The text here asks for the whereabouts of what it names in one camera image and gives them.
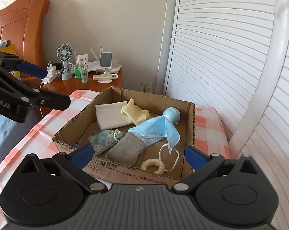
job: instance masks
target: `blue bedsheet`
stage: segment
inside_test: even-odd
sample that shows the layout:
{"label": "blue bedsheet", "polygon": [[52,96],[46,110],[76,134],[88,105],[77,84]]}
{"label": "blue bedsheet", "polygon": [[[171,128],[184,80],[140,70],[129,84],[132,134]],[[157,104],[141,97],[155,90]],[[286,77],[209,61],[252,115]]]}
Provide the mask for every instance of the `blue bedsheet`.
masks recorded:
{"label": "blue bedsheet", "polygon": [[39,121],[36,110],[27,115],[25,123],[17,123],[0,115],[0,163]]}

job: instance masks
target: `beige air conditioner remote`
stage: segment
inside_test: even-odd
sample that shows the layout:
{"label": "beige air conditioner remote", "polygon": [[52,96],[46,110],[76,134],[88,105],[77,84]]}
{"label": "beige air conditioner remote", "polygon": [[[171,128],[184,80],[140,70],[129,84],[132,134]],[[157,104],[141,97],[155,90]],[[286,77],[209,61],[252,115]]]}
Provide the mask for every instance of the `beige air conditioner remote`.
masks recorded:
{"label": "beige air conditioner remote", "polygon": [[117,79],[118,75],[112,74],[112,73],[109,73],[109,74],[104,73],[104,74],[94,75],[92,78],[94,80],[112,80],[112,79]]}

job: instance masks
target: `yellow pillow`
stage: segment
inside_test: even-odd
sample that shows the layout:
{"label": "yellow pillow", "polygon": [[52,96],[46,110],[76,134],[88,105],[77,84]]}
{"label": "yellow pillow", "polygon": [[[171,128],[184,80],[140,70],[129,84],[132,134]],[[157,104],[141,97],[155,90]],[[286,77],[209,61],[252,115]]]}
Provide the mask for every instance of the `yellow pillow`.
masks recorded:
{"label": "yellow pillow", "polygon": [[[11,54],[17,54],[16,53],[16,49],[15,49],[15,45],[11,45],[8,47],[3,47],[0,49],[1,52],[3,53],[11,53]],[[17,78],[18,80],[21,80],[21,76],[20,76],[20,72],[19,71],[12,71],[9,72],[12,76],[14,76],[15,78]]]}

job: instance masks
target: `electrical socket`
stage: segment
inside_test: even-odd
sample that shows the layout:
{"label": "electrical socket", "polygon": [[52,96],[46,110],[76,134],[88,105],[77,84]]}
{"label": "electrical socket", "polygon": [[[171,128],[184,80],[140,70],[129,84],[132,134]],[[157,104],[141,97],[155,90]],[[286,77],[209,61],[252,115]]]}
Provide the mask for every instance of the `electrical socket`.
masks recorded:
{"label": "electrical socket", "polygon": [[141,91],[145,92],[145,93],[151,93],[152,92],[152,82],[141,83]]}

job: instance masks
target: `cardboard box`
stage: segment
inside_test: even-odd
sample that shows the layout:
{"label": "cardboard box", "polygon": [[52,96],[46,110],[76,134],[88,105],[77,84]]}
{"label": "cardboard box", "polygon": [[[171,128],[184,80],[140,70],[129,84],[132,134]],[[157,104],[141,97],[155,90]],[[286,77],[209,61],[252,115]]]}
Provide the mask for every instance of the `cardboard box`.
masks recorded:
{"label": "cardboard box", "polygon": [[[191,102],[180,101],[156,94],[110,87],[96,96],[76,117],[67,122],[58,133],[55,134],[53,141],[56,143],[59,151],[67,153],[75,149],[73,146],[75,146],[77,142],[89,144],[88,138],[91,136],[91,133],[99,131],[96,123],[95,106],[97,104],[129,101],[131,98],[135,100],[135,104],[141,109],[148,110],[151,117],[162,115],[165,109],[170,106],[174,106],[180,111],[181,119],[175,126],[181,136],[179,143],[175,146],[175,149],[180,153],[176,167],[170,172],[165,172],[163,175],[155,174],[154,171],[158,168],[154,166],[149,167],[148,171],[140,169],[140,165],[147,159],[158,159],[160,147],[164,143],[167,143],[166,139],[162,139],[153,144],[153,146],[148,146],[145,151],[138,156],[133,167],[112,162],[105,159],[104,156],[102,158],[94,156],[92,161],[84,168],[84,171],[96,178],[113,183],[165,183],[171,187],[192,172],[190,165],[185,161],[184,157],[185,146],[194,146],[195,141],[195,105]],[[134,124],[131,124],[121,127],[119,130],[123,131],[134,126]],[[170,155],[167,147],[162,149],[161,160],[164,162],[167,170],[171,169],[176,158],[176,151],[172,151]]]}

